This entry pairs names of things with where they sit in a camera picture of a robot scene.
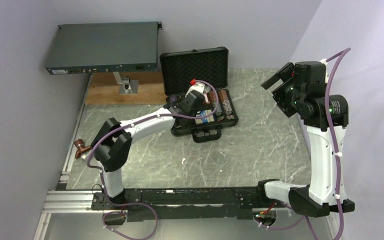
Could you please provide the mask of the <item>blue playing card deck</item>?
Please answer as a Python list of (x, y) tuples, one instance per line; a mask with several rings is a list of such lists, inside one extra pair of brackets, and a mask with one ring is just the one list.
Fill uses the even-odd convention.
[(209, 123), (213, 123), (215, 121), (214, 119), (214, 115), (211, 114), (212, 110), (208, 109), (208, 110), (202, 110), (202, 111), (198, 111), (196, 113), (196, 117), (202, 117), (202, 116), (206, 116), (205, 118), (200, 118), (200, 119), (195, 119), (195, 124), (196, 125), (202, 125), (202, 124), (209, 124)]

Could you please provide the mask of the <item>black poker set case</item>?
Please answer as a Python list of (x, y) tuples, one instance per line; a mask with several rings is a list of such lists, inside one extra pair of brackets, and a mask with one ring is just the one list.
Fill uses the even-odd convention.
[[(189, 51), (163, 53), (159, 60), (161, 64), (161, 72), (163, 78), (164, 93), (166, 95), (166, 106), (177, 106), (180, 100), (185, 97), (190, 81), (193, 79), (205, 81), (205, 85), (211, 88), (211, 91), (217, 93), (219, 90), (227, 92), (228, 99), (232, 105), (232, 115), (235, 119), (227, 119), (227, 115), (223, 108), (222, 100), (219, 101), (222, 109), (222, 115), (215, 115), (213, 103), (203, 105), (198, 109), (198, 112), (212, 110), (210, 113), (214, 116), (214, 122), (207, 124), (196, 124), (195, 119), (192, 119), (188, 125), (178, 127), (178, 122), (171, 129), (171, 134), (174, 136), (191, 135), (196, 143), (204, 143), (218, 140), (222, 135), (223, 128), (234, 127), (239, 121), (236, 113), (228, 86), (228, 59), (229, 51), (226, 47), (215, 47), (207, 49), (193, 49)], [(179, 97), (176, 105), (169, 103), (171, 96)]]

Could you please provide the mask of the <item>clear round plastic disc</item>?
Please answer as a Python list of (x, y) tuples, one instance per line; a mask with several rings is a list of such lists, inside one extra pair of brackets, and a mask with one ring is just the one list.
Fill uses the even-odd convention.
[(223, 153), (223, 152), (214, 152), (212, 155), (211, 155), (211, 161), (215, 164), (215, 165), (224, 165), (227, 161), (227, 158), (226, 158), (226, 155)]

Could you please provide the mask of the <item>red playing card deck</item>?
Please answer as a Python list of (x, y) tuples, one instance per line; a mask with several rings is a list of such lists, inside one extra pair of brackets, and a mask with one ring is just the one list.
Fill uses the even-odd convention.
[(203, 96), (204, 96), (204, 101), (206, 104), (210, 104), (211, 103), (211, 100), (209, 99), (208, 95), (206, 93), (203, 93)]

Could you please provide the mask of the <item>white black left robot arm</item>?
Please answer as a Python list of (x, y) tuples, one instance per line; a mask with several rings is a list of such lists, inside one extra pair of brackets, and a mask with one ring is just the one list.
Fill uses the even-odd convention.
[(197, 119), (198, 109), (205, 102), (204, 91), (194, 85), (189, 88), (178, 105), (164, 106), (157, 111), (131, 120), (117, 121), (111, 117), (100, 128), (91, 143), (87, 166), (91, 158), (98, 162), (104, 196), (104, 204), (111, 210), (119, 209), (125, 202), (122, 167), (128, 160), (130, 148), (137, 141), (171, 130), (177, 122)]

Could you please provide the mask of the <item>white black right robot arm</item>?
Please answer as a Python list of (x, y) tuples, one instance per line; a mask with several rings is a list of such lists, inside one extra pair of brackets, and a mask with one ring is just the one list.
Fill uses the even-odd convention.
[(308, 185), (278, 179), (260, 181), (255, 194), (260, 207), (267, 208), (277, 200), (289, 204), (296, 214), (313, 218), (355, 210), (343, 178), (337, 175), (349, 105), (340, 94), (325, 96), (327, 78), (327, 65), (323, 62), (289, 62), (261, 84), (269, 89), (279, 83), (272, 91), (277, 107), (287, 117), (298, 114), (303, 120), (310, 143), (311, 178)]

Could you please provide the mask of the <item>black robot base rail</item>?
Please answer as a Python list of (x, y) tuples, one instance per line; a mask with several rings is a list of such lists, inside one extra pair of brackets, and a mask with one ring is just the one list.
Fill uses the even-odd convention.
[(262, 190), (251, 187), (127, 188), (112, 203), (99, 191), (92, 194), (91, 209), (121, 210), (128, 222), (142, 220), (235, 218), (251, 220), (261, 212), (283, 207), (278, 200), (263, 198)]

